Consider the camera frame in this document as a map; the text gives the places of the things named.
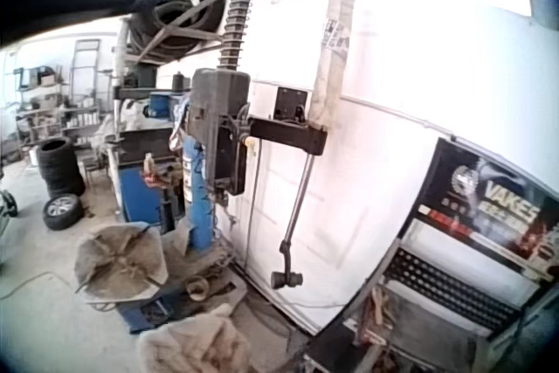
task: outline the poster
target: poster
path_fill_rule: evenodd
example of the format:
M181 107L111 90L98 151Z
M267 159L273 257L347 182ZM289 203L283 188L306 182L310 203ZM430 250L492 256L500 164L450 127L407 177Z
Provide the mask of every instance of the poster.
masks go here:
M559 202L473 150L440 139L415 217L531 280L559 274Z

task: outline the shelving unit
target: shelving unit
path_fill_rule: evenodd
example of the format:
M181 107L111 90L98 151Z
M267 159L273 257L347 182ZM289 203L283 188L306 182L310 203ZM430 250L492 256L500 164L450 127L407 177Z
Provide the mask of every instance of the shelving unit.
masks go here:
M38 118L47 116L52 122L38 123ZM23 155L24 148L32 147L40 142L58 137L62 134L62 120L57 108L40 108L16 113L17 145Z

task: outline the white wall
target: white wall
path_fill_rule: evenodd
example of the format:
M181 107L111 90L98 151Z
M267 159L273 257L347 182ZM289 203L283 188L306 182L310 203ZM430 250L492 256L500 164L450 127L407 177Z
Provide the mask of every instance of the white wall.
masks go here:
M254 79L312 89L328 0L271 5L254 0L239 70ZM452 0L355 0L343 95L430 120L501 154L559 190L559 33L496 8ZM191 76L216 54L169 65ZM251 113L268 115L275 88L253 83ZM293 240L302 287L273 292L280 241L293 206L303 152L264 142L252 226L249 272L276 301L344 304L376 267L408 214L438 134L342 100L317 158ZM231 200L240 222L229 232L242 257L256 158L246 193ZM286 304L316 332L339 308Z

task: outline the tire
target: tire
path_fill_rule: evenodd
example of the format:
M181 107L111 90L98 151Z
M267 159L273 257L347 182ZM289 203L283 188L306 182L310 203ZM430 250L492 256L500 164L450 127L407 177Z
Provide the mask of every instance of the tire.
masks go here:
M52 231L63 231L84 217L84 208L75 194L51 198L43 208L43 221Z
M75 179L71 183L64 183L59 187L51 187L47 185L46 188L49 191L49 197L56 197L61 194L74 194L76 196L81 196L86 191L86 185L82 177Z
M42 142L37 149L37 160L39 167L64 161L67 157L75 155L73 153L72 141L68 137L58 137L56 139Z
M11 218L16 218L18 211L16 199L14 198L14 196L12 196L6 190L0 190L0 195L2 195L3 203L6 206L6 212L8 213L8 216L10 216Z
M166 4L170 9L167 11L167 15L155 10L139 13L135 15L136 20L131 22L131 26L137 27L137 29L144 35L154 37L165 24L169 24L173 18L176 17L173 15L173 12L175 12L178 16L191 7L190 0L163 0L160 4L160 7L163 6L162 10L164 10L164 6ZM225 0L217 0L207 8L200 11L194 22L187 21L186 23L183 23L181 27L214 32L219 27L219 24L221 24L224 11ZM176 49L181 47L184 48L186 45L193 42L197 42L197 40L186 37L167 37L163 41L162 45L167 48L174 47Z
M86 186L69 138L59 137L41 143L37 158L39 173L46 182L50 197L84 193Z

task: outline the tire rack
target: tire rack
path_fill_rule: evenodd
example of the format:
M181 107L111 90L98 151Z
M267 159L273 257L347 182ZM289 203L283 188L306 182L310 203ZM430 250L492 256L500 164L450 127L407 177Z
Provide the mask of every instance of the tire rack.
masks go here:
M223 37L220 34L216 34L215 32L207 32L207 31L200 31L194 30L191 28L182 28L181 24L186 21L187 19L195 16L199 11L203 10L204 8L208 7L212 3L216 2L217 0L203 0L193 8L188 9L185 11L181 16L175 18L173 22L163 26L159 32L153 37L153 39L146 45L143 51L139 55L134 54L126 54L126 61L131 61L133 63L151 63L155 65L163 65L165 63L158 63L150 59L144 59L146 55L148 55L154 48L156 48L165 38L169 36L176 36L176 37L185 37L185 38L196 38L205 41L217 41L215 45L209 45L203 48L199 48L193 52L187 52L184 57L193 56L196 54L200 54L203 52L210 52L213 50L218 50L221 48L221 42Z

